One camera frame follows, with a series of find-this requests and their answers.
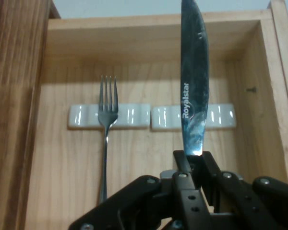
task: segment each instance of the knife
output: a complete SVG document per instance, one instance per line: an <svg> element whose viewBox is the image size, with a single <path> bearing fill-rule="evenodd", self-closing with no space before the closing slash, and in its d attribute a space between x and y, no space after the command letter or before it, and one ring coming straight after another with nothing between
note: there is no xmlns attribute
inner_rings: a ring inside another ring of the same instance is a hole
<svg viewBox="0 0 288 230"><path fill-rule="evenodd" d="M184 152L201 155L209 100L209 54L204 20L194 0L181 3L180 73Z"/></svg>

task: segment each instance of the table knife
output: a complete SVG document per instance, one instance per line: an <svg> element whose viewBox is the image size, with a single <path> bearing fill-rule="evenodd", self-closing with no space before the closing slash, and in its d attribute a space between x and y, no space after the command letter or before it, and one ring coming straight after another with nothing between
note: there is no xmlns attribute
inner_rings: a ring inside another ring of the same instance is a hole
<svg viewBox="0 0 288 230"><path fill-rule="evenodd" d="M180 107L186 155L201 155L209 100L206 28L194 0L181 4Z"/></svg>

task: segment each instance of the dark wood edge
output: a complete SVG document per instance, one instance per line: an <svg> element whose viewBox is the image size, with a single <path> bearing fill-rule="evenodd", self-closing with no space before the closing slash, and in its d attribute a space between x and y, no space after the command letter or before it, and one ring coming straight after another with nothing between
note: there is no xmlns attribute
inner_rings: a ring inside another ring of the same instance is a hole
<svg viewBox="0 0 288 230"><path fill-rule="evenodd" d="M49 13L49 18L50 19L55 19L55 18L61 18L57 7L55 6L53 0L51 1L51 6L50 6L50 13Z"/></svg>

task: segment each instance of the white ceramic rest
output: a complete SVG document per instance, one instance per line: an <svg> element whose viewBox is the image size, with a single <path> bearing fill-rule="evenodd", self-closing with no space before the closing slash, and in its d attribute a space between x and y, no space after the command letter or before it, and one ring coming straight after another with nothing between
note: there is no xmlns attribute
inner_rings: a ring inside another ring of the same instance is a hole
<svg viewBox="0 0 288 230"><path fill-rule="evenodd" d="M209 104L206 129L234 127L236 127L236 115L233 104ZM180 106L154 107L152 129L181 129Z"/></svg>
<svg viewBox="0 0 288 230"><path fill-rule="evenodd" d="M119 117L113 127L149 127L150 104L119 104ZM69 128L100 128L98 104L72 105L69 113Z"/></svg>

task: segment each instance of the silver fork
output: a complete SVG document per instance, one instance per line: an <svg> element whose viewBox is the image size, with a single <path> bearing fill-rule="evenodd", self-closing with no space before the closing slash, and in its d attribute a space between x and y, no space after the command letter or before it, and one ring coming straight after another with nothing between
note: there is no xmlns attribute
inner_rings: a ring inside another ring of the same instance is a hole
<svg viewBox="0 0 288 230"><path fill-rule="evenodd" d="M109 100L108 104L108 78L105 78L105 103L103 102L103 77L101 76L100 94L99 94L99 109L98 120L100 124L105 128L104 134L104 150L102 156L102 173L101 173L101 185L99 190L99 204L107 199L107 147L108 147L108 134L110 128L115 124L118 118L119 103L117 97L116 77L114 77L114 103L112 104L112 78L110 77L109 86Z"/></svg>

